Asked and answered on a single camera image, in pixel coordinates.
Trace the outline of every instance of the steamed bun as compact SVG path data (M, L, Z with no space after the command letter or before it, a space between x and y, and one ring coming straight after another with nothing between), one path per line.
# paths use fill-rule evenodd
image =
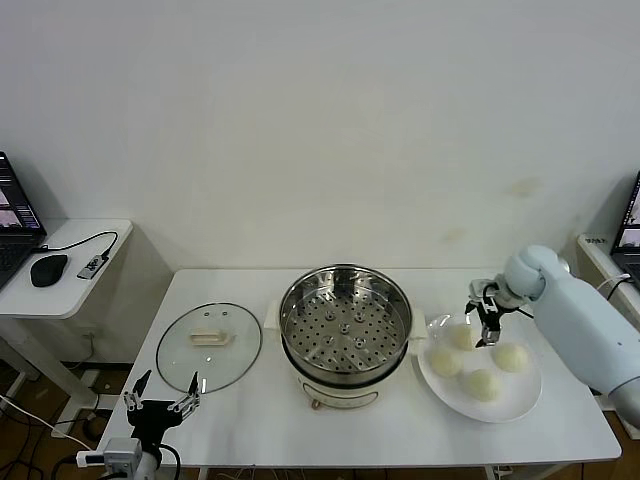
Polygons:
M462 369L462 360L453 350L446 347L434 347L429 351L429 364L441 377L454 377Z
M451 340L453 344L460 350L466 350L470 352L473 350L473 338L472 338L471 325L461 324L453 325L451 327Z
M517 343L505 343L493 350L493 361L505 372L518 373L529 365L529 353Z
M500 396L500 380L490 370L480 369L467 375L464 389L476 400L490 402Z

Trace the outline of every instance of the white robotic arm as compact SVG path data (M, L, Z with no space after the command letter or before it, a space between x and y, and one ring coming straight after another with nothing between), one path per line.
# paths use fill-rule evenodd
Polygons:
M511 257L504 275L471 283L483 339L498 341L500 316L525 303L540 332L573 374L609 395L616 410L640 428L640 333L591 285L573 277L555 252L530 246Z

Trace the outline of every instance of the floor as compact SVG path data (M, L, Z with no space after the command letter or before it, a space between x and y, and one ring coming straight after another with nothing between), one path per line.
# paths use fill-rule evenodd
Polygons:
M102 371L94 390L98 393L119 393L127 378L126 371ZM5 393L17 374L0 361L0 392ZM47 378L41 376L35 382L26 382L16 395L16 400L30 412L54 421L55 413L61 410L67 396ZM10 412L16 419L26 422L24 415ZM607 413L607 420L613 428L618 441L622 445L622 457L610 462L570 465L560 472L548 477L549 480L640 480L640 441L632 441L627 436L615 414ZM98 434L106 425L106 419L96 418L91 424L91 432ZM82 431L81 422L71 430L73 436L92 447L97 442L87 439ZM29 469L24 465L13 468L5 465L17 458L26 464L31 463L44 473L44 477L32 470L31 479L48 480L56 461L74 453L77 444L67 439L54 439L48 429L29 427L11 421L7 416L0 418L0 480L30 480ZM93 480L104 473L99 468L78 469L74 466L63 466L58 480ZM162 478L171 479L171 472L163 472ZM183 478L197 478L197 470L185 469ZM451 469L370 469L370 470L268 470L251 469L210 469L208 480L484 480L481 468Z

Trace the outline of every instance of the white table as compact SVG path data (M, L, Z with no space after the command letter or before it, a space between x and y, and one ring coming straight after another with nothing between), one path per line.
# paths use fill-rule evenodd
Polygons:
M129 220L49 220L44 222L48 232L44 243L50 247L62 247L87 238L95 233L115 230L118 241L111 248L109 261L91 280L77 278L77 274L95 256L101 254L113 241L112 235L104 235L90 242L64 251L69 256L62 278L54 285L36 288L31 284L31 266L48 253L32 255L16 275L0 289L0 337L33 366L70 395L70 400L59 421L73 420L81 408L94 408L98 396L87 383L95 379L89 372L81 381L67 370L47 349L34 338L23 322L38 319L63 320L74 315L89 296L102 274L109 267L118 250L131 233ZM109 408L115 397L101 396L101 408ZM68 431L72 424L65 423L60 430Z
M180 315L210 302L233 302L262 322L302 270L182 270L175 274L125 385L131 389L153 370L147 399L177 399L180 393L157 373L156 348ZM482 270L386 270L427 318L459 311L471 279L492 277ZM509 424L466 418L442 403L405 358L392 385L372 405L314 411L296 385L277 333L265 331L262 351L238 382L202 397L196 412L170 429L186 466L418 467L557 464L618 457L620 446L588 388L564 366L533 323L512 315L535 352L543 372L537 407ZM99 448L114 436L129 436L122 400Z

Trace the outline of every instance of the white plate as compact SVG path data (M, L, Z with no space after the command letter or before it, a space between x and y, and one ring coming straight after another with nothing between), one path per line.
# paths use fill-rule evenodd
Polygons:
M474 340L476 338L480 339L480 319L474 312L469 316L469 320L473 329ZM440 323L443 322L438 321L435 325L430 325L430 336L427 340L421 342L421 347L418 349L418 364L422 375L440 400L462 415L489 423L511 422L524 417L533 410L542 393L542 375L534 355L525 342L510 335L511 332L508 327L505 328L503 325L500 343L519 343L527 349L530 359L529 365L524 372L509 373L500 370L494 363L491 350L495 347L476 348L471 352L466 352L453 346L447 329L451 325L465 323L464 315L453 315L443 325L440 325ZM435 345L446 345L460 354L463 367L458 376L443 378L431 369L428 353ZM480 402L469 396L462 388L464 376L479 368L491 370L502 383L501 395L492 402Z

